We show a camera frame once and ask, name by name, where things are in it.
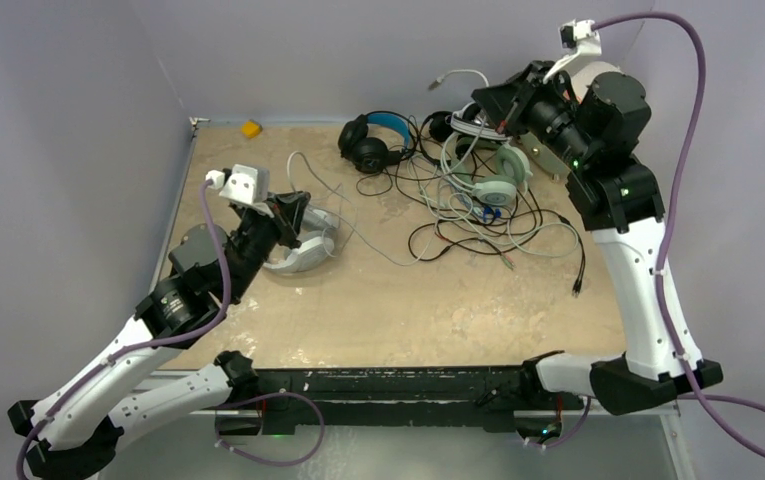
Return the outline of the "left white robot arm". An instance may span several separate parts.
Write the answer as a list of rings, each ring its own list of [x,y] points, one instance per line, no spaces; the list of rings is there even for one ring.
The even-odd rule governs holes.
[[[49,396],[9,408],[23,439],[17,477],[87,479],[139,437],[188,413],[263,402],[251,359],[237,351],[221,352],[165,386],[144,393],[136,387],[226,319],[274,248],[298,245],[309,202],[304,191],[269,194],[258,203],[232,201],[233,230],[211,215],[190,228],[168,254],[167,276],[96,357]]]

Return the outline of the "white grey headphones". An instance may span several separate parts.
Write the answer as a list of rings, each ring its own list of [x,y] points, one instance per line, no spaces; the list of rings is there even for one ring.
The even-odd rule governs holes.
[[[335,255],[340,219],[332,212],[313,206],[306,208],[301,222],[300,246],[285,252],[278,262],[265,262],[263,267],[276,274],[307,272]]]

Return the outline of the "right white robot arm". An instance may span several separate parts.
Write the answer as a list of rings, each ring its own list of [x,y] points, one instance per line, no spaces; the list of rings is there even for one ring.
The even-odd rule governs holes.
[[[607,71],[577,98],[566,74],[548,79],[548,70],[548,63],[532,62],[471,97],[491,126],[534,135],[567,166],[568,196],[605,261],[626,348],[613,357],[557,350],[526,360],[522,399],[542,407],[570,393],[624,415],[720,384],[723,369],[694,342],[670,274],[658,181],[634,155],[651,117],[644,87]]]

